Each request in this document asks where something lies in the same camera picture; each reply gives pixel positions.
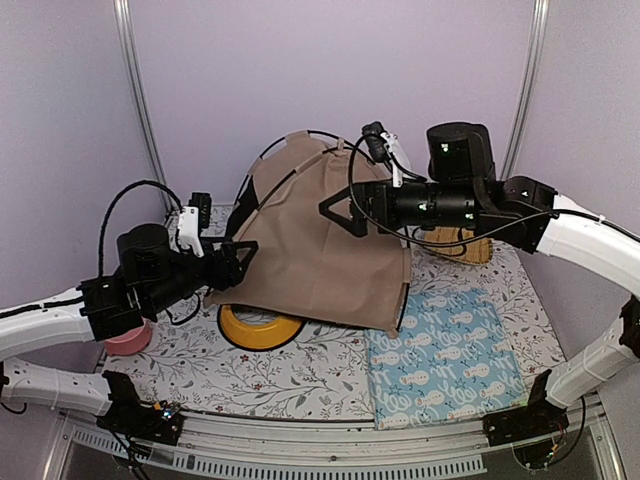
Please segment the beige fabric pet tent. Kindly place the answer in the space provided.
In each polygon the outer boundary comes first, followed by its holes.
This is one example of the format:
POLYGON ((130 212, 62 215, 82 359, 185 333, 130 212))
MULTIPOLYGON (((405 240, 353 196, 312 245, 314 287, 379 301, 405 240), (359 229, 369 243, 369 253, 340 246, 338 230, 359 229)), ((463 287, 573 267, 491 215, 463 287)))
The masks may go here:
POLYGON ((209 293, 206 306, 249 306, 397 336, 411 280, 411 251, 400 239, 375 229, 357 238, 320 213, 287 207, 255 212, 229 237, 257 241, 258 252, 242 283, 209 293))

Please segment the blue snowman pattern mat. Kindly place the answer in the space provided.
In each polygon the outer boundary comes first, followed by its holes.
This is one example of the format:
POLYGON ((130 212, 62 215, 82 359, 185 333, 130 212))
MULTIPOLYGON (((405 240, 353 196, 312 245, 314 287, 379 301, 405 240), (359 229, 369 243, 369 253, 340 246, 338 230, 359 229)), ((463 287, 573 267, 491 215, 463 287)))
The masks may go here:
POLYGON ((365 338, 379 430, 479 418, 526 400, 514 351, 482 289, 411 294, 395 338, 377 330, 365 338))

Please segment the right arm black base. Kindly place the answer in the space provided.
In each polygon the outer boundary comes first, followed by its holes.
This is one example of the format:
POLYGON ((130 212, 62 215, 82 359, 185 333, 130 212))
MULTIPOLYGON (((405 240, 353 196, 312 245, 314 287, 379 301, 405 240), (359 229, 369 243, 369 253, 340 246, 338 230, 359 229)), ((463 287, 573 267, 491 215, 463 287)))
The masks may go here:
MULTIPOLYGON (((538 375, 524 406, 485 414, 483 432, 490 446, 517 443, 539 436, 559 433, 569 426, 567 408, 552 405, 546 400, 546 384, 551 375, 548 369, 538 375)), ((558 443, 545 440, 518 447, 516 460, 524 467, 539 470, 549 467, 559 449, 558 443)))

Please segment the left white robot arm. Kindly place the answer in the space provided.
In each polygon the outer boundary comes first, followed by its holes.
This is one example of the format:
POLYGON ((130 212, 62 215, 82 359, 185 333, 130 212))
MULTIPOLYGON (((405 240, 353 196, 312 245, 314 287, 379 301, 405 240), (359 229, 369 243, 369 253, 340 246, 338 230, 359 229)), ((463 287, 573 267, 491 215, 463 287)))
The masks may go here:
POLYGON ((147 223, 118 237, 120 265, 58 295, 1 313, 1 398, 84 411, 98 418, 149 412, 129 377, 29 366, 19 355, 70 342, 127 334, 203 287, 239 285, 258 251, 255 241, 206 237, 184 252, 166 227, 147 223))

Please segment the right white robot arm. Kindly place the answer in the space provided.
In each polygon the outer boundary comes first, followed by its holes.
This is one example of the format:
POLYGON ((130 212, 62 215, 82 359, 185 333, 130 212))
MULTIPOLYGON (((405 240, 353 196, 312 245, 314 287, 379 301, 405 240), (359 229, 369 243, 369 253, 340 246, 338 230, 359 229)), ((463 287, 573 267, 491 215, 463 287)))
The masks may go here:
POLYGON ((319 212, 356 237, 369 226, 397 236, 409 226, 457 227, 474 240, 505 242, 524 252, 569 261, 627 290, 612 325, 570 360, 540 374, 528 413, 560 412, 580 396, 639 361, 639 238, 526 176, 499 180, 488 129, 449 122, 426 132, 427 176, 411 172, 396 135, 381 123, 363 127, 372 160, 391 168, 389 180, 357 182, 325 199, 319 212))

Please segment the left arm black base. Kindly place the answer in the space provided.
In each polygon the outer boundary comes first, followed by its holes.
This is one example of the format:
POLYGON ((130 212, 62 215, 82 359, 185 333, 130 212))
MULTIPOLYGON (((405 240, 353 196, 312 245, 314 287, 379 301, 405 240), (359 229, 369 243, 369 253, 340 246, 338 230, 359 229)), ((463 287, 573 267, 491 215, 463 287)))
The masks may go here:
POLYGON ((178 444, 184 425, 179 403, 167 400, 144 403, 131 379, 124 373, 103 371, 110 401, 96 424, 128 438, 147 440, 169 446, 178 444))

